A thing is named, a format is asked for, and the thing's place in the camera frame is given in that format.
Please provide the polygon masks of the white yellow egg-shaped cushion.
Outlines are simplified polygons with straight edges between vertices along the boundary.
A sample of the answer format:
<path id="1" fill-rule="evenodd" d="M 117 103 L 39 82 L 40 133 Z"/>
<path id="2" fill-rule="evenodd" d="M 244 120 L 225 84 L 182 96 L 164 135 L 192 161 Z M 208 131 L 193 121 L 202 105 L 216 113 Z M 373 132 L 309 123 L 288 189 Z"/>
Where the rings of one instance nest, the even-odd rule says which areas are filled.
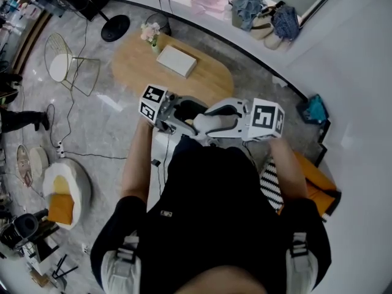
<path id="1" fill-rule="evenodd" d="M 43 178 L 43 196 L 48 220 L 71 230 L 81 218 L 81 196 L 75 162 L 62 159 L 49 166 Z"/>

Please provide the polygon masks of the beige canvas tote bag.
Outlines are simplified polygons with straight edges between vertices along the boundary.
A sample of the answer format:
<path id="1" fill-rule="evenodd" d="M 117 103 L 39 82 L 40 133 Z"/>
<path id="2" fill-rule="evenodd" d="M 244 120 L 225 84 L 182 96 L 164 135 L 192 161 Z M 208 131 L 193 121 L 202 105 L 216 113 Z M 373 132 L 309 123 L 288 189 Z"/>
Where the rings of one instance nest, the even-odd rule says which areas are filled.
<path id="1" fill-rule="evenodd" d="M 250 35 L 256 40 L 262 40 L 267 35 L 273 32 L 273 15 L 276 12 L 275 7 L 268 7 L 263 9 L 252 22 Z"/>

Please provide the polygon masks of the black white striped blanket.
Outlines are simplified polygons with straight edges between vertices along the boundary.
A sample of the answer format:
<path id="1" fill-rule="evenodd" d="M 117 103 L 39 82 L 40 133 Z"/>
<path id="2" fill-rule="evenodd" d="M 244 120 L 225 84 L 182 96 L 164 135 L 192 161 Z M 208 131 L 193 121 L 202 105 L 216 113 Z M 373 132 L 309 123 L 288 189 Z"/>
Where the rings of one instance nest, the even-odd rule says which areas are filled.
<path id="1" fill-rule="evenodd" d="M 279 214 L 284 202 L 279 187 L 276 166 L 272 159 L 269 160 L 263 173 L 260 175 L 260 188 L 269 204 Z"/>

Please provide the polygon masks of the grey round floor pouf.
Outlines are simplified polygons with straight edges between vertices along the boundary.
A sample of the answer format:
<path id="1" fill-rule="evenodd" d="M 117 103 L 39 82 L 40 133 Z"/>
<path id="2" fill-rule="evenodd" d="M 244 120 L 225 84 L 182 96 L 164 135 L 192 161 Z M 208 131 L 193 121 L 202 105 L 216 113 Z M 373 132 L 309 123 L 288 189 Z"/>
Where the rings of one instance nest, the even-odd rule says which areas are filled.
<path id="1" fill-rule="evenodd" d="M 74 206 L 73 220 L 70 225 L 56 223 L 61 228 L 71 230 L 89 212 L 91 183 L 83 167 L 78 162 L 68 158 L 61 158 L 50 165 L 44 173 L 42 189 L 48 209 L 51 196 L 58 194 L 57 188 L 68 188 L 68 195 L 72 196 Z"/>

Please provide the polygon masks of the large white flat box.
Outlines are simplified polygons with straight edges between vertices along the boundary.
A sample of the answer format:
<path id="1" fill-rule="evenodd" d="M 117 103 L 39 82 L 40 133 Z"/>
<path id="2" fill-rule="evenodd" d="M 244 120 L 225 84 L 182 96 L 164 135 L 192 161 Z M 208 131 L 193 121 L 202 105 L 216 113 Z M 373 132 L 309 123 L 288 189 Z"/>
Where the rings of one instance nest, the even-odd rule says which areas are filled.
<path id="1" fill-rule="evenodd" d="M 187 78 L 197 65 L 195 58 L 170 45 L 161 51 L 156 61 L 184 78 Z"/>

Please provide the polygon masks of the orange floor sofa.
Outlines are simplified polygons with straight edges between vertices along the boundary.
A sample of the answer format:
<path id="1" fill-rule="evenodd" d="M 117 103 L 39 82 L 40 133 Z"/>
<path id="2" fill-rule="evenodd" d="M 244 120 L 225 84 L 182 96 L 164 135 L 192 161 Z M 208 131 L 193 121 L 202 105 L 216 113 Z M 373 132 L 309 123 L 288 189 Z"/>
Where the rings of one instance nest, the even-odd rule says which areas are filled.
<path id="1" fill-rule="evenodd" d="M 316 204 L 319 215 L 325 224 L 341 200 L 341 192 L 314 164 L 295 152 L 304 173 L 309 198 Z"/>

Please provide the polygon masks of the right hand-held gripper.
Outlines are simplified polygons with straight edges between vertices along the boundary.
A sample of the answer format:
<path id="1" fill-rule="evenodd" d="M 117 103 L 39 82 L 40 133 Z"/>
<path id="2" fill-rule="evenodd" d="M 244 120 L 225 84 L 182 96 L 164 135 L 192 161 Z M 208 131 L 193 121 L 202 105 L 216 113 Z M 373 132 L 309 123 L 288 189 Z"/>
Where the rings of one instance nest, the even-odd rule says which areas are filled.
<path id="1" fill-rule="evenodd" d="M 242 100 L 226 98 L 204 112 L 204 115 L 242 115 Z M 254 98 L 244 106 L 244 124 L 208 132 L 211 138 L 240 138 L 243 141 L 263 141 L 281 138 L 285 111 L 272 101 Z"/>

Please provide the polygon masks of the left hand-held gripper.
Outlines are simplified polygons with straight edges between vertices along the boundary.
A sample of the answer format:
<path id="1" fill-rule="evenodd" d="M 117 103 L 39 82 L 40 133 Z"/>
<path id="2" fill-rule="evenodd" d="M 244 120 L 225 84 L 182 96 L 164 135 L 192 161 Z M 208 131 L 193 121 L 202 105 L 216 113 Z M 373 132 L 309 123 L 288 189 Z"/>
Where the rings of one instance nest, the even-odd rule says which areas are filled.
<path id="1" fill-rule="evenodd" d="M 167 87 L 147 85 L 140 97 L 138 110 L 160 132 L 166 134 L 179 133 L 189 137 L 197 136 L 198 132 L 193 125 L 176 117 L 170 117 L 177 102 L 177 109 L 183 113 L 204 113 L 208 109 L 207 104 L 195 97 L 178 96 L 170 92 Z"/>

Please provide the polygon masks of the black rounded device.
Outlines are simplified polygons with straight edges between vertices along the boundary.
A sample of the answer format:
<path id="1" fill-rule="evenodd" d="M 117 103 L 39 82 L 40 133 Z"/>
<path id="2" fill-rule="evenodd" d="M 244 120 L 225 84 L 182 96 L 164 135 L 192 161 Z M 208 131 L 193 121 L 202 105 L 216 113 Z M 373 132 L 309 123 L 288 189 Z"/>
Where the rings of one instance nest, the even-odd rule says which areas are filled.
<path id="1" fill-rule="evenodd" d="M 39 221 L 36 216 L 30 213 L 18 216 L 12 223 L 21 239 L 29 239 L 34 236 L 39 227 Z"/>

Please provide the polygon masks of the round beige stool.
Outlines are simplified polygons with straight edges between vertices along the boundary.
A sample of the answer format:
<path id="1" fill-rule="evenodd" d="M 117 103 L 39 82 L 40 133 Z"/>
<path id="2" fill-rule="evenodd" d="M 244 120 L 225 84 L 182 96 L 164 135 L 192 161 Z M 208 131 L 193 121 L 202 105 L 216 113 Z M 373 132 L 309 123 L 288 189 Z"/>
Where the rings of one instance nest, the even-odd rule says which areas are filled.
<path id="1" fill-rule="evenodd" d="M 39 179 L 49 166 L 48 156 L 42 147 L 31 148 L 29 151 L 33 180 Z"/>

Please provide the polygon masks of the person's left forearm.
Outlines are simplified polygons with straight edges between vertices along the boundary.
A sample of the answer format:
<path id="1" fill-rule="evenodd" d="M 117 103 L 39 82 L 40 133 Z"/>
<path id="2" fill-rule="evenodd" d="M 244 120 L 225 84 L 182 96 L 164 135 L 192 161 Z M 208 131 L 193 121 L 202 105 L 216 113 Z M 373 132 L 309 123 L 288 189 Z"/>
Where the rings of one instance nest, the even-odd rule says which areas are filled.
<path id="1" fill-rule="evenodd" d="M 140 118 L 122 174 L 122 197 L 138 197 L 147 204 L 151 180 L 152 140 L 153 126 L 145 118 Z"/>

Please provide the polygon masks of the round wooden side table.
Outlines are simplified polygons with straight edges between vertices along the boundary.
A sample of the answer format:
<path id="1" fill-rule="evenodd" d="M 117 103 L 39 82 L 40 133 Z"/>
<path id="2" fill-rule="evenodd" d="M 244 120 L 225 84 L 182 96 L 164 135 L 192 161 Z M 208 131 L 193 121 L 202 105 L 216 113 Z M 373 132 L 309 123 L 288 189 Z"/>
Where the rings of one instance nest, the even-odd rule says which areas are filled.
<path id="1" fill-rule="evenodd" d="M 22 182 L 26 187 L 31 187 L 33 183 L 31 163 L 29 153 L 24 145 L 17 148 L 17 168 Z"/>

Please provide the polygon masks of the orange square cushion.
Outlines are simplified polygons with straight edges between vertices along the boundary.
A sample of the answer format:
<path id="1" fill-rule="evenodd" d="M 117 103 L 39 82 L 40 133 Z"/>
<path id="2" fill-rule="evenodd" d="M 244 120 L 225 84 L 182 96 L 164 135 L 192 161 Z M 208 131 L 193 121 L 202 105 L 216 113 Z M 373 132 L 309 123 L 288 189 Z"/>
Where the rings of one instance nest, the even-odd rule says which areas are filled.
<path id="1" fill-rule="evenodd" d="M 48 220 L 70 225 L 73 220 L 74 201 L 71 195 L 54 194 L 48 209 Z"/>

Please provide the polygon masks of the black standing fan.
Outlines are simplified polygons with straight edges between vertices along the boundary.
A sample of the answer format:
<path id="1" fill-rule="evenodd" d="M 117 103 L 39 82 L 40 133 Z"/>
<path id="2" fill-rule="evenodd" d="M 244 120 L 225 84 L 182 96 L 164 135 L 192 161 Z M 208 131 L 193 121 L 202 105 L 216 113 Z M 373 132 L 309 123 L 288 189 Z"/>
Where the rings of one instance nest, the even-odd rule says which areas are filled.
<path id="1" fill-rule="evenodd" d="M 117 15 L 108 18 L 91 0 L 90 4 L 97 10 L 97 13 L 106 21 L 101 30 L 101 38 L 105 42 L 114 42 L 120 39 L 130 27 L 130 18 L 126 15 Z"/>

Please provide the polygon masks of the person's right forearm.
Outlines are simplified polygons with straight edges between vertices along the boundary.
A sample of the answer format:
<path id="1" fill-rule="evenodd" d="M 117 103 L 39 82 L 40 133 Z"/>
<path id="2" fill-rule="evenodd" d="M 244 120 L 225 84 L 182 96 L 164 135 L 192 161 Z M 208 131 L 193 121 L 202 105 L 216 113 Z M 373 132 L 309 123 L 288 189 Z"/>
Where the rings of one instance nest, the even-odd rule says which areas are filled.
<path id="1" fill-rule="evenodd" d="M 271 139 L 268 143 L 284 204 L 308 198 L 305 176 L 290 145 L 283 138 Z"/>

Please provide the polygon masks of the pink flowers in green vase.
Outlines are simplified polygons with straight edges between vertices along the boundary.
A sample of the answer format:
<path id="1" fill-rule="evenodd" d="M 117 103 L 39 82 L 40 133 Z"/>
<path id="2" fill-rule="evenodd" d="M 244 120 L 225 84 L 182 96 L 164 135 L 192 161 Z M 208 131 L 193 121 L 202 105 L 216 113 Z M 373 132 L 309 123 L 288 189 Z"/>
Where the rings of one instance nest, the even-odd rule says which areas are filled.
<path id="1" fill-rule="evenodd" d="M 160 53 L 160 48 L 157 44 L 158 37 L 160 35 L 159 25 L 157 23 L 154 24 L 145 24 L 141 25 L 141 39 L 148 42 L 152 48 L 152 51 L 155 54 Z"/>

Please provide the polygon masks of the oval wooden coffee table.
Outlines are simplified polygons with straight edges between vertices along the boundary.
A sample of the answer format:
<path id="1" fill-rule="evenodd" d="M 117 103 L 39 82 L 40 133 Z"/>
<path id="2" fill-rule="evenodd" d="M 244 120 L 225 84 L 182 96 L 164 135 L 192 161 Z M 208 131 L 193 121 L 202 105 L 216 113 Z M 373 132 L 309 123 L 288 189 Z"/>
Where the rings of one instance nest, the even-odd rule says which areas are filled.
<path id="1" fill-rule="evenodd" d="M 209 107 L 233 96 L 232 75 L 220 61 L 165 34 L 159 36 L 157 45 L 181 50 L 195 58 L 197 65 L 187 78 L 178 75 L 157 62 L 150 44 L 142 40 L 137 31 L 127 35 L 113 55 L 114 79 L 137 96 L 142 95 L 148 84 L 161 85 L 180 96 L 193 96 Z"/>

